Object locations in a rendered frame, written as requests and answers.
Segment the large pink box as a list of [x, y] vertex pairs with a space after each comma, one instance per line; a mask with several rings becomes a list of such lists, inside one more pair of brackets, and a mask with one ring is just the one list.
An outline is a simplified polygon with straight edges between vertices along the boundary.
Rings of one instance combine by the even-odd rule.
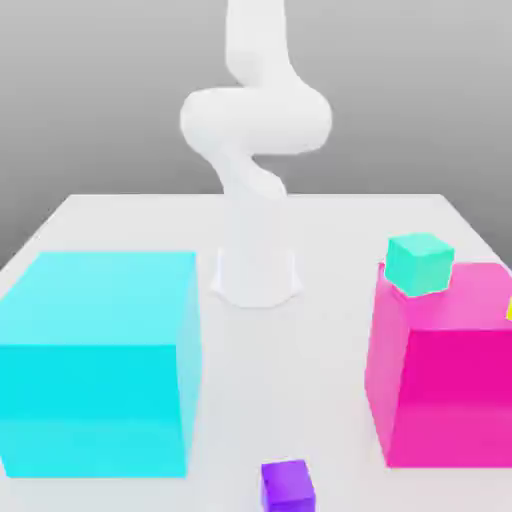
[[512, 275], [457, 263], [447, 290], [377, 271], [365, 391], [390, 468], [512, 468]]

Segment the small purple cube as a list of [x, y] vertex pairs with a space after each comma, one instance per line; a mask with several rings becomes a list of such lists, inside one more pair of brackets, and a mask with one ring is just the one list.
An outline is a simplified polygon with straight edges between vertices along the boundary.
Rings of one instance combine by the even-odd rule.
[[315, 512], [316, 494], [303, 459], [261, 465], [264, 512]]

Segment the large cyan box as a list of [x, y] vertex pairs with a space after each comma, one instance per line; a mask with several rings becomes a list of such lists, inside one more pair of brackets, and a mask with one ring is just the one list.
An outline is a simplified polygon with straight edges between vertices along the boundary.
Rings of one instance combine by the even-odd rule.
[[43, 252], [0, 298], [0, 462], [183, 478], [201, 373], [194, 253]]

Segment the small teal cube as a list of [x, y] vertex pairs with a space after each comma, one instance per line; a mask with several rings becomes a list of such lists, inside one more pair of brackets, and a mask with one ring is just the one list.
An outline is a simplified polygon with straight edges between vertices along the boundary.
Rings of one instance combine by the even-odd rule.
[[442, 292], [449, 287], [455, 249], [431, 233], [389, 238], [384, 275], [407, 297]]

